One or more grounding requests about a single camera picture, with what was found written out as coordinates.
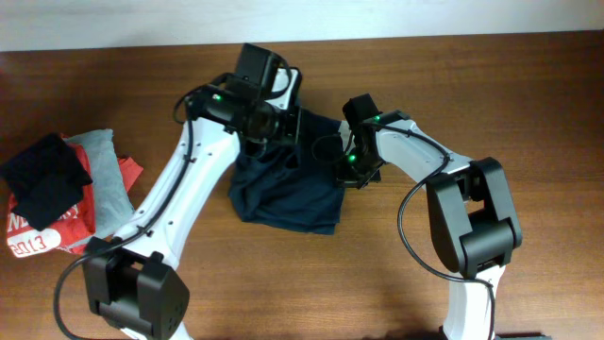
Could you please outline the red printed t-shirt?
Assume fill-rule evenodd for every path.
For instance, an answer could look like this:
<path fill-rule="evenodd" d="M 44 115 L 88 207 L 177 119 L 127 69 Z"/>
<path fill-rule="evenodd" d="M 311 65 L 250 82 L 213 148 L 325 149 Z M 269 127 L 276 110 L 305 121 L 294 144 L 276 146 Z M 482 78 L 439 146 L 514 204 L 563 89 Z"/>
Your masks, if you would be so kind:
<path fill-rule="evenodd" d="M 91 167 L 83 147 L 76 144 L 67 145 L 75 150 L 82 165 L 91 175 Z M 117 156 L 117 158 L 127 193 L 142 173 L 143 168 L 130 157 Z M 10 211 L 16 204 L 16 198 L 14 195 L 10 195 L 8 197 L 7 245 L 17 258 L 38 255 L 53 249 L 81 254 L 86 244 L 94 236 L 92 184 L 84 187 L 83 200 L 42 231 L 31 228 L 23 217 Z"/>

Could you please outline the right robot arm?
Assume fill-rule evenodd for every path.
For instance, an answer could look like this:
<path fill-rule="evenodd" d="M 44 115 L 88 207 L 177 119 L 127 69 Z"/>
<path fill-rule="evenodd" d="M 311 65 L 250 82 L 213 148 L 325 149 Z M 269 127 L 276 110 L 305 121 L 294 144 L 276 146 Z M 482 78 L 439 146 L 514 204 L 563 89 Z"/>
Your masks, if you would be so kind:
<path fill-rule="evenodd" d="M 338 181 L 361 189 L 391 164 L 414 185 L 398 208 L 396 228 L 404 248 L 431 275 L 448 281 L 443 339 L 494 339 L 496 290 L 523 234 L 503 166 L 494 158 L 473 160 L 427 136 L 400 110 L 382 112 L 366 93 L 343 106 L 349 132 Z M 426 193 L 431 243 L 444 266 L 438 270 L 414 251 L 404 212 Z"/>

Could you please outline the grey folded garment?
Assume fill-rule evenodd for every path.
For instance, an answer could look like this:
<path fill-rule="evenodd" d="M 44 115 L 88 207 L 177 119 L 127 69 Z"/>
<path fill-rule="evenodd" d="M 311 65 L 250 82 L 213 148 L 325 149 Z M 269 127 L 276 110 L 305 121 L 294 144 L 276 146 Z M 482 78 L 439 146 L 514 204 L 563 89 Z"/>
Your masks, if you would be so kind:
<path fill-rule="evenodd" d="M 82 146 L 88 157 L 97 238 L 112 235 L 135 212 L 126 193 L 112 138 L 112 129 L 97 129 L 64 139 L 67 144 Z"/>

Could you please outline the black folded garment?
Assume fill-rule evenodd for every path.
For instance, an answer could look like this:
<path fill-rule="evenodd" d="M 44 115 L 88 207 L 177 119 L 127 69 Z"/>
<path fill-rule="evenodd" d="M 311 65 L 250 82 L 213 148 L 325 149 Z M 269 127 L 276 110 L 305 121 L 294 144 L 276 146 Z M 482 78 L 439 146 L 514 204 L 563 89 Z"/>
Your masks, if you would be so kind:
<path fill-rule="evenodd" d="M 84 198 L 92 178 L 73 148 L 56 133 L 1 164 L 17 204 L 10 211 L 37 231 L 47 229 Z"/>

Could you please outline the dark blue shorts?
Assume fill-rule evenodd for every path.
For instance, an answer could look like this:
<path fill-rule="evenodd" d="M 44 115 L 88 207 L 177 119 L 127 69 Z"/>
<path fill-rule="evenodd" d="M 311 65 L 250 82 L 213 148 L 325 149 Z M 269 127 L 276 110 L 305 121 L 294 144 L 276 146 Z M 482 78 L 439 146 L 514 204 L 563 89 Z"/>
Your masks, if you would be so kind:
<path fill-rule="evenodd" d="M 271 144 L 259 157 L 240 154 L 228 197 L 246 223 L 282 230 L 332 235 L 341 220 L 345 188 L 336 182 L 334 161 L 342 150 L 343 120 L 301 112 L 298 143 Z"/>

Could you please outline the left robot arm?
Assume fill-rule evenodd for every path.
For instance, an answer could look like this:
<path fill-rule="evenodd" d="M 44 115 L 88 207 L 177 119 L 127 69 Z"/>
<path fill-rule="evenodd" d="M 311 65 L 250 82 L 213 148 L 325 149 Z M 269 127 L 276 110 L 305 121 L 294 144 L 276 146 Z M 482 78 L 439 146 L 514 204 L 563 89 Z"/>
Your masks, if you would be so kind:
<path fill-rule="evenodd" d="M 211 191 L 246 147 L 293 145 L 301 72 L 246 43 L 234 72 L 190 90 L 176 150 L 134 215 L 106 241 L 93 237 L 81 266 L 89 306 L 131 339 L 186 339 L 190 291 L 179 277 L 182 251 Z"/>

